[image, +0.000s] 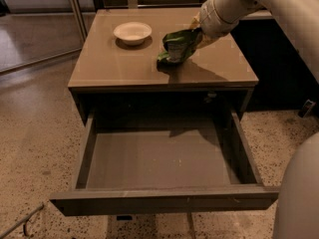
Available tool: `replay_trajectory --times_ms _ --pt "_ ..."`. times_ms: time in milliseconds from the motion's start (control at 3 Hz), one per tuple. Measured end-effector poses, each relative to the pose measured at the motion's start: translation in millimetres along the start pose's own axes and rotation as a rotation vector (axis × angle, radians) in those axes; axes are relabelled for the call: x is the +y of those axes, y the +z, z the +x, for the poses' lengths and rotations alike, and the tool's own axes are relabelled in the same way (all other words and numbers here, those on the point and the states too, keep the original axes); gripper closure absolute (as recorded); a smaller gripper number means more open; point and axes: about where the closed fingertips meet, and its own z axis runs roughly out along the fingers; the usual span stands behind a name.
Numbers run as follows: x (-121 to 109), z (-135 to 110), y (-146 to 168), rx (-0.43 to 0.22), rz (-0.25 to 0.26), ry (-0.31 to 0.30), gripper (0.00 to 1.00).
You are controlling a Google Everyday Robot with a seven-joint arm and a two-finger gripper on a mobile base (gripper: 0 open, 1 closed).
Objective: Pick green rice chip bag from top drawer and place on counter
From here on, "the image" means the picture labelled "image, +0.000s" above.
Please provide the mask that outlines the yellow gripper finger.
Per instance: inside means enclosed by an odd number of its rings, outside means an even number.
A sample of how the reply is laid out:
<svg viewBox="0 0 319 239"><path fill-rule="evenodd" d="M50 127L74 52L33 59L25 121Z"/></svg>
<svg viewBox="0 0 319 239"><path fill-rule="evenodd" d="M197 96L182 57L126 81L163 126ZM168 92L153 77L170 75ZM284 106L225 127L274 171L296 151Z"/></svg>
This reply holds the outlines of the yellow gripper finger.
<svg viewBox="0 0 319 239"><path fill-rule="evenodd" d="M212 43L216 42L218 37L210 38L202 33L199 33L196 38L196 47L198 49L204 48L206 46L211 45Z"/></svg>
<svg viewBox="0 0 319 239"><path fill-rule="evenodd" d="M190 29L196 29L200 26L200 17L199 17L199 14L196 14L192 20L191 20L191 23L189 25L189 28Z"/></svg>

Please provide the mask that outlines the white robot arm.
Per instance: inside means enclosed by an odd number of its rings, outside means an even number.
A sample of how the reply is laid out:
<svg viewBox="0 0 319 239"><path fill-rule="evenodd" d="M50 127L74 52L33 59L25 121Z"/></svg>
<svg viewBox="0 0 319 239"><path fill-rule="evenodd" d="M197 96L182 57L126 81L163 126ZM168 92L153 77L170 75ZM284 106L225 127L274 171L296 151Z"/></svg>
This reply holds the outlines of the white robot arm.
<svg viewBox="0 0 319 239"><path fill-rule="evenodd" d="M238 21L266 8L319 82L319 0L206 0L192 24L216 39ZM295 151L285 170L275 215L274 239L319 239L319 132Z"/></svg>

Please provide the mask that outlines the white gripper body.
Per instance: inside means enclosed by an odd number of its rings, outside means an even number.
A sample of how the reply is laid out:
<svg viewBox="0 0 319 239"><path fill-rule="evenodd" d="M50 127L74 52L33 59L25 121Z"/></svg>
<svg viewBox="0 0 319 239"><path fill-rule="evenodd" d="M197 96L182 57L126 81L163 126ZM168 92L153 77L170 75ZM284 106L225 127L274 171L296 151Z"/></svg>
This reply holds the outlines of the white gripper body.
<svg viewBox="0 0 319 239"><path fill-rule="evenodd" d="M237 22L228 23L217 13L214 4L215 0L206 0L199 10L199 25L205 36L210 39L217 39L226 36L237 25Z"/></svg>

